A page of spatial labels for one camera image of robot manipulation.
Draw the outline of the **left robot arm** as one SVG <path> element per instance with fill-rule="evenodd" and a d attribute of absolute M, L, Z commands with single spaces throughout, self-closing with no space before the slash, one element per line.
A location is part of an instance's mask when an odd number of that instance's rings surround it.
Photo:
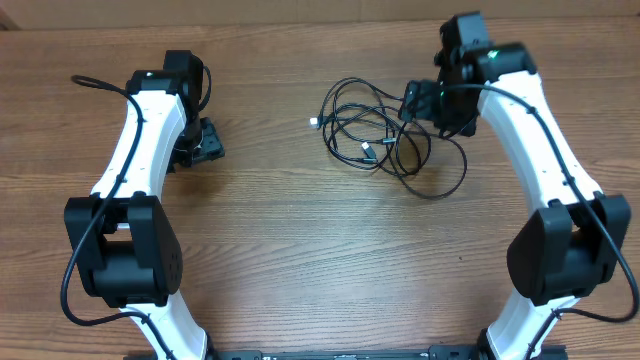
<path fill-rule="evenodd" d="M 214 125 L 200 114 L 211 95 L 210 70 L 189 50 L 169 50 L 161 69 L 137 70 L 123 88 L 82 75 L 71 80 L 122 95 L 127 109 L 100 180 L 64 209 L 72 247 L 60 289 L 64 315 L 85 327 L 130 318 L 154 359 L 217 358 L 179 291 L 182 250 L 161 203 L 176 167 L 224 155 Z"/>

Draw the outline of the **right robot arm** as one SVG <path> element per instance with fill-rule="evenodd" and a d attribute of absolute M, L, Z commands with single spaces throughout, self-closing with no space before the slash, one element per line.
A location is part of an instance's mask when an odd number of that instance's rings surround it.
<path fill-rule="evenodd" d="M 399 117 L 428 120 L 447 135 L 493 129 L 521 183 L 528 219 L 507 250 L 513 285 L 499 317 L 473 345 L 440 345 L 434 359 L 563 359 L 544 341 L 579 301 L 627 270 L 621 247 L 631 209 L 606 195 L 581 166 L 547 103 L 537 66 L 519 43 L 498 45 L 478 12 L 453 16 L 439 31 L 436 80 L 406 87 Z"/>

